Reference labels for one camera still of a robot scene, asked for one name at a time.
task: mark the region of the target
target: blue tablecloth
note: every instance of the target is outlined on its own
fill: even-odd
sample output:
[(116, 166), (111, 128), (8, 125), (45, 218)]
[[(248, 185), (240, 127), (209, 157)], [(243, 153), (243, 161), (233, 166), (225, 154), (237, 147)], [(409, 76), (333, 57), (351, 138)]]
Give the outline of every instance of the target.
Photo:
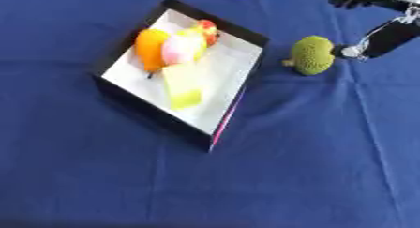
[(398, 15), (327, 0), (182, 0), (271, 41), (211, 154), (110, 102), (88, 71), (161, 0), (0, 0), (0, 227), (420, 226), (420, 43), (303, 77), (308, 35)]

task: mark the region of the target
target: box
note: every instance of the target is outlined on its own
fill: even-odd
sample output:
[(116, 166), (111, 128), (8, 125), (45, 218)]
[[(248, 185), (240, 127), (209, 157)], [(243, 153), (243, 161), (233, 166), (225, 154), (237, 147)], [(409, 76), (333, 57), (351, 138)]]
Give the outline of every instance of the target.
[[(161, 74), (148, 79), (132, 45), (148, 27), (170, 34), (190, 28), (197, 20), (214, 22), (220, 37), (208, 48), (196, 67), (202, 73), (202, 103), (180, 111), (170, 109)], [(146, 114), (165, 128), (211, 150), (218, 142), (244, 94), (249, 75), (260, 65), (268, 38), (229, 23), (177, 0), (164, 0), (139, 27), (94, 71), (106, 95)]]

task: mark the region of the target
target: yellow cube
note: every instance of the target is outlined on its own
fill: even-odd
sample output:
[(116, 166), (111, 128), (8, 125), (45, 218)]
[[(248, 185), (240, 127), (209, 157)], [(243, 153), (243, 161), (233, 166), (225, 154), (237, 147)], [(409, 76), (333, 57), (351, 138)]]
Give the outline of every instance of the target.
[(202, 101), (199, 74), (194, 64), (178, 64), (162, 70), (171, 109), (180, 110)]

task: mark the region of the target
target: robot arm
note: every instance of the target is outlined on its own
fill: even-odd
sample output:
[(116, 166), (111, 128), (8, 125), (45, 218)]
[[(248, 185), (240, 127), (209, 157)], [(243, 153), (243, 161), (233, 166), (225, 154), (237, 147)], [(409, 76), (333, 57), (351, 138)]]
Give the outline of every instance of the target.
[(359, 5), (377, 5), (405, 15), (388, 21), (368, 32), (362, 40), (353, 46), (338, 45), (332, 54), (341, 58), (366, 60), (388, 53), (398, 46), (420, 36), (420, 0), (330, 0), (337, 8), (355, 8)]

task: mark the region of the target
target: orange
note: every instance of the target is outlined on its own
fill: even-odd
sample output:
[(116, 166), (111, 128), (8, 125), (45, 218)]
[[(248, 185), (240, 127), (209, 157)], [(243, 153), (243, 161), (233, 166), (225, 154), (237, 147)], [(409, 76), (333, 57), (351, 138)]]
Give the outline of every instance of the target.
[(165, 66), (162, 59), (162, 45), (169, 36), (168, 33), (159, 29), (145, 29), (139, 33), (134, 48), (145, 71), (156, 72)]

